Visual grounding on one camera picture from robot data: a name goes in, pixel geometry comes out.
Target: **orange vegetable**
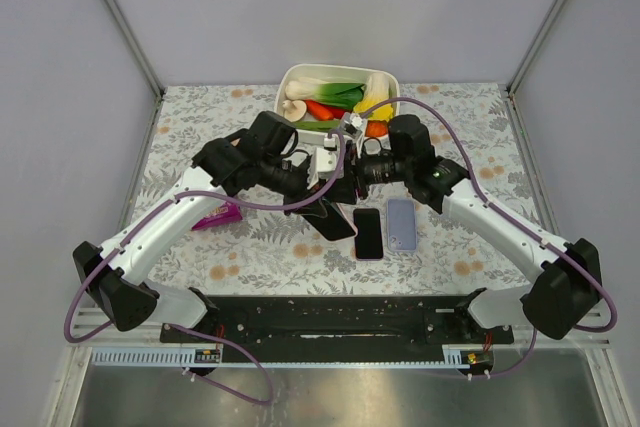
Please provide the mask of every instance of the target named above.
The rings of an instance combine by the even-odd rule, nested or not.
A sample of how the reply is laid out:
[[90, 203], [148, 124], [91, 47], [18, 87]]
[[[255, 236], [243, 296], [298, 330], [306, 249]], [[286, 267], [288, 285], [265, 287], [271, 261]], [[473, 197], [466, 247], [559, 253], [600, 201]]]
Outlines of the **orange vegetable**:
[[389, 133], [389, 128], [387, 127], [386, 122], [381, 122], [379, 120], [370, 120], [367, 123], [367, 130], [364, 135], [367, 137], [382, 137]]
[[333, 114], [324, 105], [315, 100], [305, 100], [304, 103], [307, 104], [307, 112], [317, 120], [333, 120]]

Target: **mushroom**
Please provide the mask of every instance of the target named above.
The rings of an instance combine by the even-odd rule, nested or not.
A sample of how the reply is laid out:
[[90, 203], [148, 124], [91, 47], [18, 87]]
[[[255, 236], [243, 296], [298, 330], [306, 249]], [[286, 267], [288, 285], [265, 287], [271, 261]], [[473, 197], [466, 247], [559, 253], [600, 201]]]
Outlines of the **mushroom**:
[[307, 104], [304, 100], [285, 100], [282, 103], [282, 116], [289, 122], [297, 122], [307, 113]]

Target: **green vegetable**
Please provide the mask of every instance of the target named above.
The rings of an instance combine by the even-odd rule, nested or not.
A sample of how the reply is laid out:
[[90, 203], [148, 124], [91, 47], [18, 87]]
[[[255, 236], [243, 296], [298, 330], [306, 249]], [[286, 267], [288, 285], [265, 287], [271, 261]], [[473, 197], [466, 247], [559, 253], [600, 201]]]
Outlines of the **green vegetable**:
[[291, 80], [284, 89], [289, 100], [315, 100], [321, 104], [351, 111], [362, 100], [364, 84], [355, 82], [318, 83], [312, 79]]
[[296, 129], [300, 130], [311, 130], [312, 132], [329, 132], [331, 129], [335, 129], [340, 125], [339, 120], [324, 120], [322, 122], [317, 122], [315, 120], [301, 120], [299, 122], [294, 122], [293, 125], [296, 126]]

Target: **robotic arm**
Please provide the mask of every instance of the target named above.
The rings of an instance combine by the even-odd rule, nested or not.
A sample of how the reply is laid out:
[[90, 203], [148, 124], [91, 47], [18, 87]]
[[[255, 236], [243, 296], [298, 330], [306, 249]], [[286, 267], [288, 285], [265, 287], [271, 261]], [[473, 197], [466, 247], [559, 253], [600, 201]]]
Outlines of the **robotic arm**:
[[[152, 215], [143, 215], [98, 247], [84, 242], [75, 249], [73, 257], [82, 281], [104, 262], [103, 252], [117, 252], [89, 284], [89, 295], [121, 331], [145, 321], [193, 327], [207, 313], [206, 297], [195, 289], [151, 282], [147, 276], [178, 238], [228, 197], [261, 185], [284, 196], [284, 206], [277, 210], [302, 215], [326, 238], [338, 240], [351, 227], [337, 203], [356, 204], [368, 196], [373, 184], [403, 182], [418, 202], [459, 221], [494, 245], [532, 284], [470, 294], [464, 309], [480, 327], [529, 322], [547, 336], [560, 339], [600, 300], [594, 287], [548, 248], [562, 246], [564, 253], [601, 283], [595, 247], [584, 239], [569, 244], [543, 231], [486, 192], [485, 199], [480, 198], [464, 167], [436, 156], [427, 127], [416, 116], [395, 117], [389, 123], [391, 148], [376, 155], [363, 149], [365, 120], [345, 116], [341, 128], [354, 139], [346, 143], [344, 152], [337, 155], [335, 136], [328, 137], [323, 148], [316, 148], [297, 166], [287, 160], [297, 144], [295, 127], [273, 112], [260, 113], [249, 129], [208, 142], [177, 183], [151, 207]], [[283, 155], [291, 139], [293, 147]], [[328, 182], [329, 177], [337, 180]], [[507, 215], [488, 208], [489, 202]], [[537, 232], [543, 240], [536, 242], [506, 217]]]

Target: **floral tablecloth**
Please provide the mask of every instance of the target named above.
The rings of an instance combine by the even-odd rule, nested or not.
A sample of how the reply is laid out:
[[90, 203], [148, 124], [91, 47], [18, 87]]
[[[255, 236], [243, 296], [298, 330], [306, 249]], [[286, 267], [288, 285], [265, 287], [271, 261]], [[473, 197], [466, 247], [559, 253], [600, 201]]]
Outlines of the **floral tablecloth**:
[[[176, 181], [205, 142], [248, 127], [259, 111], [271, 110], [276, 90], [273, 85], [168, 88], [134, 218]], [[437, 108], [463, 139], [486, 188], [537, 222], [497, 84], [406, 84], [401, 90]], [[405, 104], [403, 109], [426, 122], [438, 154], [462, 163], [437, 120], [418, 107]], [[386, 200], [407, 196], [401, 184], [376, 186], [360, 206], [380, 209], [384, 232]], [[240, 197], [282, 202], [262, 188]], [[345, 208], [349, 214], [352, 209]], [[384, 259], [376, 262], [357, 261], [353, 239], [328, 242], [298, 216], [243, 209], [242, 222], [184, 235], [149, 277], [210, 295], [464, 294], [524, 283], [520, 272], [477, 234], [426, 206], [416, 203], [416, 209], [417, 251], [385, 249]]]

